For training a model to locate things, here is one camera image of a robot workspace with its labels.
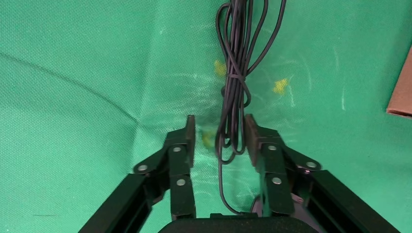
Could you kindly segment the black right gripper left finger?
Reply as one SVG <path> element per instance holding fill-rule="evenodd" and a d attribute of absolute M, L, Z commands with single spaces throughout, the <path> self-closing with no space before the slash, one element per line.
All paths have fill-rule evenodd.
<path fill-rule="evenodd" d="M 82 233 L 138 233 L 152 207 L 171 197 L 171 218 L 196 218 L 190 170 L 195 146 L 195 117 L 167 133 L 160 150 L 135 165 L 80 229 Z"/>

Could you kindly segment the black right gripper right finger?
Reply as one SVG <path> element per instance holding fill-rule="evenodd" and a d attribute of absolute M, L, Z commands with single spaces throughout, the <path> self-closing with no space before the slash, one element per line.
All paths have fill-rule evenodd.
<path fill-rule="evenodd" d="M 319 162 L 288 147 L 278 131 L 245 117 L 246 147 L 260 175 L 254 207 L 297 233 L 395 233 L 396 228 Z"/>

